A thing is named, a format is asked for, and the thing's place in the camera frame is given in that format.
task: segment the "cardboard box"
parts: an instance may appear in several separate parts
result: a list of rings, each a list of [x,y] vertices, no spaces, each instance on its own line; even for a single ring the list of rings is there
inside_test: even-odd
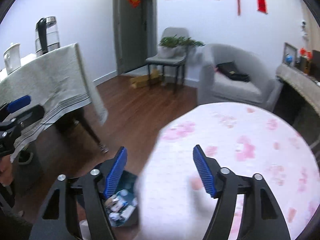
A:
[[[150,74],[151,77],[151,84],[156,84],[160,81],[160,72],[157,69],[154,69],[152,73]],[[134,77],[130,79],[130,84],[133,88],[142,88],[146,87],[149,85],[149,76],[144,75],[144,76],[139,76],[139,77]]]

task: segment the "green leaves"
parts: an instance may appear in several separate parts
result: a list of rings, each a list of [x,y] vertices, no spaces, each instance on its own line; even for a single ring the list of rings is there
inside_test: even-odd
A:
[[[176,35],[173,37],[164,37],[161,39],[160,46],[168,47],[168,48],[175,48],[177,46],[190,46],[190,47],[201,47],[204,46],[202,41],[195,41],[191,38],[185,37],[178,37]]]

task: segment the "gray door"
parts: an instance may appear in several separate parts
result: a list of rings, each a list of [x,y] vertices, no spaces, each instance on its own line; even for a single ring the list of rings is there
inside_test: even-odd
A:
[[[140,3],[137,5],[135,1],[137,0],[118,0],[121,73],[144,66],[147,58],[145,2],[139,0]]]

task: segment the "wooden floor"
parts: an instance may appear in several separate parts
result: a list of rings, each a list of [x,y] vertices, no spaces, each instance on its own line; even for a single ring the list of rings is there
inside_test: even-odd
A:
[[[132,89],[129,77],[119,76],[99,85],[98,91],[109,116],[100,126],[92,105],[85,107],[85,117],[101,140],[108,146],[104,155],[84,129],[78,125],[65,134],[55,126],[42,132],[36,140],[44,175],[23,196],[16,198],[14,211],[25,211],[24,218],[34,222],[39,207],[58,175],[82,176],[96,164],[112,158],[119,147],[128,150],[126,170],[139,174],[156,142],[159,130],[177,117],[196,107],[196,89],[184,87],[176,95],[172,87],[155,85],[149,88]],[[79,209],[80,217],[85,214]],[[119,240],[133,239],[138,227],[115,230]]]

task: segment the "pink floral tablecloth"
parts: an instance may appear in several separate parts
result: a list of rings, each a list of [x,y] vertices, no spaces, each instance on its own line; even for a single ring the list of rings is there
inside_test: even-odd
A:
[[[137,183],[137,239],[203,238],[217,200],[205,192],[197,174],[192,158],[197,144],[235,174],[262,174],[280,205],[291,239],[303,231],[320,203],[319,170],[304,139],[261,108],[215,103],[198,106],[160,132]],[[238,195],[229,239],[237,238],[243,199]]]

